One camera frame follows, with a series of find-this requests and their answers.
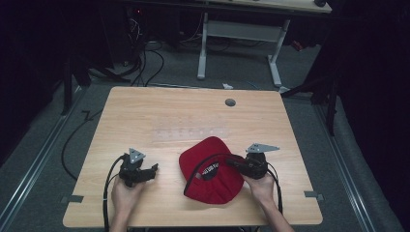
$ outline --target gray floor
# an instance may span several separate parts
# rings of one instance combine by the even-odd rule
[[[179,85],[201,88],[222,88],[227,83],[234,89],[272,90],[273,85],[265,56],[238,52],[238,47],[229,47],[224,52],[208,53],[207,77],[197,80],[198,47],[175,49],[166,46],[158,50],[164,58],[161,72],[152,80],[154,86]],[[296,51],[292,47],[282,48],[278,58],[278,69],[284,87],[293,88],[303,83],[320,46]],[[160,57],[147,52],[147,67],[143,74],[146,80],[161,66]],[[70,117],[61,117],[63,110],[63,90],[59,88],[54,101],[47,106],[33,121],[30,130],[8,161],[1,167],[0,209],[14,207],[15,214],[2,215],[2,220],[10,216],[4,230],[8,231],[103,231],[102,229],[65,228],[62,219],[67,204],[62,202],[65,196],[73,192],[75,182],[64,171],[61,164],[63,148],[75,129],[84,122],[85,111],[91,114],[103,109],[112,86],[125,85],[93,78],[88,89],[81,89],[76,96],[77,105]],[[296,231],[402,231],[388,202],[375,183],[371,172],[364,162],[360,149],[346,122],[342,105],[337,104],[335,122],[336,136],[330,137],[323,126],[322,109],[326,105],[311,105],[309,94],[300,94],[283,99],[292,128],[300,146],[313,189],[323,196],[319,206],[323,214],[320,225],[295,226]],[[49,150],[42,150],[46,139],[61,120],[67,120]],[[72,173],[77,176],[88,151],[94,131],[99,122],[97,116],[86,123],[67,143],[65,161]],[[360,194],[360,203],[366,209],[368,218],[361,219],[361,214],[353,205],[351,186],[346,185],[346,173],[340,171],[336,153],[342,154],[348,170],[347,179],[352,180],[354,189]],[[44,166],[32,167],[36,157],[44,154]],[[25,176],[30,168],[38,168],[39,176]],[[23,194],[21,204],[10,203],[18,185],[28,178],[33,178],[34,185]]]

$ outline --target red cap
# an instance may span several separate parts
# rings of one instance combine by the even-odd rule
[[[244,185],[244,179],[226,159],[242,160],[232,155],[217,137],[208,137],[189,148],[179,158],[187,185],[184,195],[208,204],[231,201]]]

